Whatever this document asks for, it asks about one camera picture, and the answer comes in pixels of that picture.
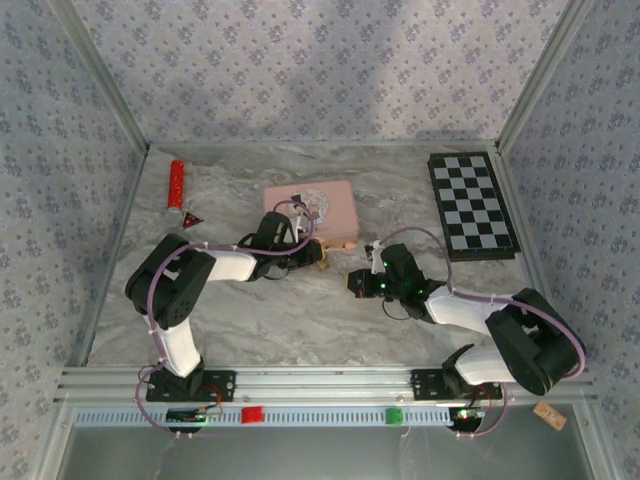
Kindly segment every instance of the small red triangle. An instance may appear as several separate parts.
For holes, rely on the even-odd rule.
[[[189,227],[193,227],[199,223],[204,222],[204,220],[200,217],[196,217],[193,213],[187,212],[184,216],[184,220],[182,221],[182,229],[186,230]]]

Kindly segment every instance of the cardboard tag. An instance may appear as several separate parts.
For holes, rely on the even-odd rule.
[[[538,402],[533,413],[558,431],[562,430],[564,424],[567,423],[567,418],[547,402]]]

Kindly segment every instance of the marble table surface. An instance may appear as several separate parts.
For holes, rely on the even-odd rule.
[[[403,226],[442,236],[426,166],[426,146],[181,147],[152,149],[119,251],[93,344],[90,366],[145,365],[157,359],[147,326],[124,286],[167,233],[164,211],[169,164],[186,162],[185,203],[204,223],[183,232],[192,241],[234,243],[263,215],[263,191],[346,179],[360,220],[358,248],[331,252],[323,272],[306,268],[284,280],[207,284],[191,315],[195,343],[208,365],[438,365],[457,348],[483,337],[453,326],[387,318],[378,299],[356,299],[344,275],[370,264],[364,244]],[[426,276],[444,279],[437,246],[406,233]],[[518,260],[454,264],[461,288],[515,292],[525,286]],[[402,316],[397,304],[389,313]]]

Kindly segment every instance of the cable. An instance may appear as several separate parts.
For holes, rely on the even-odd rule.
[[[508,407],[508,404],[509,404],[507,385],[505,383],[503,383],[501,385],[502,385],[502,397],[504,399],[504,402],[502,403],[502,410],[500,410],[500,416],[498,416],[497,420],[493,423],[493,425],[491,425],[489,428],[481,430],[480,432],[472,432],[472,433],[456,432],[456,435],[466,435],[466,436],[471,437],[471,438],[480,437],[482,435],[486,435],[487,433],[491,433],[496,428],[498,428],[498,425],[500,425],[502,423],[502,421],[504,420],[504,417],[506,417],[506,415],[507,415],[507,407]]]
[[[411,318],[410,315],[407,315],[405,318],[399,318],[399,317],[394,317],[393,315],[389,315],[389,312],[387,312],[387,308],[384,306],[385,303],[391,303],[391,302],[387,302],[386,299],[382,300],[382,311],[384,312],[384,314],[389,317],[391,320],[400,320],[400,321],[405,321],[405,320],[409,320]]]
[[[172,437],[175,437],[176,434],[174,432],[172,432],[171,430],[169,430],[167,427],[164,427],[162,425],[160,425],[159,423],[157,423],[152,417],[151,415],[149,415],[149,412],[147,412],[147,410],[144,408],[144,405],[142,404],[142,399],[140,398],[140,390],[142,389],[142,385],[145,385],[147,383],[149,383],[149,378],[151,378],[151,375],[153,375],[156,372],[159,372],[160,370],[162,370],[165,366],[165,362],[160,362],[158,365],[156,365],[155,367],[153,367],[151,370],[149,370],[147,373],[145,373],[142,378],[140,378],[140,381],[138,382],[138,384],[136,385],[136,393],[134,395],[135,401],[136,401],[136,405],[138,405],[138,410],[140,410],[140,413],[142,414],[142,416],[145,418],[145,420],[156,430],[160,430],[161,432],[171,435]]]
[[[265,275],[262,278],[266,278],[267,280],[273,280],[274,282],[277,282],[278,280],[282,280],[283,278],[285,278],[287,275],[289,275],[289,268],[281,268],[280,270],[284,270],[284,275],[282,275],[281,277],[270,277],[269,275]]]
[[[484,408],[484,413],[487,413],[489,410],[491,410],[491,395],[489,395],[489,390],[487,390],[486,388],[484,388],[482,385],[478,385],[478,388],[476,388],[476,395],[473,398],[473,402],[471,402],[471,405],[473,405],[476,400],[478,400],[478,392],[484,392],[485,396],[487,397],[487,400],[489,400],[489,406],[487,408]]]
[[[140,378],[140,375],[142,375],[142,370],[144,370],[145,368],[151,368],[151,367],[155,367],[155,365],[145,365],[144,367],[140,367],[140,370],[138,370],[138,381],[142,381],[142,378]]]
[[[394,230],[393,232],[391,232],[389,235],[384,237],[382,240],[380,240],[380,243],[381,244],[382,243],[386,243],[388,240],[392,239],[396,235],[399,235],[399,234],[404,233],[404,232],[410,232],[410,231],[422,232],[422,233],[428,235],[429,237],[431,237],[431,239],[434,242],[436,242],[436,245],[438,245],[438,247],[440,248],[440,252],[442,252],[442,256],[444,257],[444,261],[447,263],[447,285],[451,285],[451,282],[453,281],[453,268],[451,266],[451,260],[449,259],[449,255],[447,255],[447,249],[444,247],[444,245],[442,244],[440,239],[438,237],[436,237],[435,234],[433,234],[429,230],[427,230],[426,228],[422,228],[422,227],[403,227],[403,228],[399,228],[399,229]]]
[[[255,233],[247,233],[244,237],[242,237],[242,239],[240,239],[240,241],[238,242],[238,245],[240,245],[241,247],[245,247],[247,244],[247,241],[251,240],[254,235]]]
[[[173,432],[171,432],[171,430],[169,430],[166,427],[163,427],[162,425],[159,425],[153,420],[153,418],[151,418],[151,415],[149,415],[149,413],[145,410],[144,405],[142,403],[142,399],[140,397],[140,391],[142,389],[142,385],[145,384],[145,382],[153,373],[162,370],[162,368],[164,368],[166,365],[167,351],[164,348],[162,339],[160,338],[160,334],[158,333],[158,328],[159,328],[158,322],[156,322],[156,319],[153,316],[153,298],[155,295],[156,288],[158,286],[158,282],[160,281],[160,277],[162,276],[166,268],[169,266],[169,264],[173,260],[178,258],[182,253],[186,252],[187,250],[197,249],[197,250],[224,251],[224,252],[231,251],[231,252],[242,252],[242,253],[250,253],[250,254],[257,254],[257,255],[267,255],[267,256],[273,256],[273,257],[292,255],[296,252],[299,252],[300,250],[305,248],[307,244],[311,241],[311,238],[313,237],[313,234],[315,232],[315,221],[311,218],[311,212],[309,211],[306,205],[293,200],[282,200],[276,203],[276,205],[273,207],[273,211],[275,212],[279,206],[285,205],[285,204],[292,204],[292,205],[299,206],[305,211],[305,213],[308,215],[310,219],[309,234],[302,241],[302,243],[300,243],[300,245],[298,245],[297,247],[294,247],[290,250],[270,251],[270,250],[258,250],[255,248],[243,248],[243,247],[229,246],[229,245],[211,246],[207,243],[189,243],[187,245],[183,245],[182,247],[177,248],[167,258],[165,258],[164,261],[160,264],[160,266],[156,270],[155,274],[153,275],[153,278],[151,279],[151,284],[149,285],[149,293],[147,294],[146,310],[147,310],[147,321],[149,322],[151,336],[153,338],[154,343],[156,344],[156,348],[158,349],[158,352],[160,353],[160,363],[158,363],[158,365],[154,367],[152,370],[150,370],[146,375],[143,375],[142,379],[138,382],[138,385],[136,385],[135,396],[134,396],[136,404],[138,405],[138,409],[140,410],[140,413],[153,428],[173,435]]]
[[[463,292],[457,291],[453,286],[453,269],[452,269],[452,266],[451,266],[451,260],[449,259],[449,255],[447,254],[447,250],[444,247],[444,245],[442,244],[442,242],[440,241],[440,239],[438,239],[438,237],[436,237],[429,230],[427,230],[425,228],[422,228],[422,227],[404,227],[404,228],[399,228],[398,230],[394,230],[393,232],[388,234],[386,237],[384,237],[382,240],[380,240],[380,243],[381,244],[385,243],[390,238],[395,237],[396,235],[398,235],[400,233],[403,233],[403,232],[407,232],[407,231],[418,231],[418,232],[425,233],[436,242],[436,244],[440,248],[440,252],[442,253],[442,256],[444,257],[445,262],[447,263],[447,288],[449,289],[449,291],[453,295],[455,295],[457,297],[460,297],[460,298],[467,299],[467,300],[475,300],[475,301],[480,301],[480,302],[484,302],[484,303],[500,303],[500,304],[504,304],[504,305],[513,305],[515,307],[519,307],[519,308],[521,308],[521,309],[523,309],[523,310],[525,310],[525,311],[527,311],[529,313],[532,313],[532,314],[540,317],[545,322],[547,322],[550,325],[552,325],[555,328],[557,328],[560,331],[560,333],[562,333],[565,337],[567,337],[567,339],[569,340],[569,342],[571,342],[571,345],[573,346],[573,348],[575,349],[575,351],[576,351],[576,353],[578,355],[578,367],[572,373],[566,375],[564,378],[565,379],[576,378],[577,376],[579,376],[584,371],[584,369],[586,367],[586,364],[587,364],[587,356],[586,356],[586,353],[585,353],[584,349],[582,348],[582,345],[580,344],[580,340],[578,340],[576,335],[571,330],[569,330],[567,327],[565,327],[556,318],[554,318],[551,315],[549,315],[548,313],[540,310],[539,308],[536,308],[534,306],[528,305],[528,304],[526,304],[524,302],[520,302],[518,300],[514,300],[513,298],[498,298],[498,297],[495,297],[495,296],[463,293]]]
[[[222,417],[222,415],[224,414],[224,410],[222,410],[222,394],[220,393],[220,390],[218,389],[218,387],[216,387],[215,385],[205,385],[202,388],[204,390],[207,390],[208,392],[212,392],[216,394],[216,403],[214,405],[208,405],[204,407],[205,410],[209,410],[210,408],[220,407],[220,417]]]
[[[562,323],[560,323],[557,319],[555,319],[548,313],[540,310],[539,308],[528,305],[524,302],[514,300],[513,298],[498,298],[498,297],[492,298],[486,295],[462,293],[462,292],[456,291],[455,289],[453,290],[452,293],[456,297],[464,298],[467,300],[476,300],[476,301],[481,301],[485,303],[494,302],[494,303],[500,303],[504,305],[513,305],[514,307],[519,307],[523,310],[526,310],[529,313],[532,313],[542,318],[544,321],[546,321],[550,325],[557,328],[560,331],[560,333],[562,333],[565,337],[567,337],[567,339],[571,342],[571,345],[575,349],[576,353],[578,354],[578,367],[572,373],[565,375],[564,378],[565,379],[576,378],[584,371],[587,365],[587,357],[584,349],[582,348],[582,345],[580,345],[580,340],[578,340],[578,338],[573,334],[573,332],[571,332],[571,330],[569,330],[567,327],[565,327]]]

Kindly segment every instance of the pink box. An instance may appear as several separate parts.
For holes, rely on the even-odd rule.
[[[351,185],[346,180],[269,187],[264,191],[264,210],[281,200],[307,205],[315,221],[314,238],[327,249],[355,248],[360,232]],[[278,212],[291,218],[298,215],[294,205],[282,205]]]

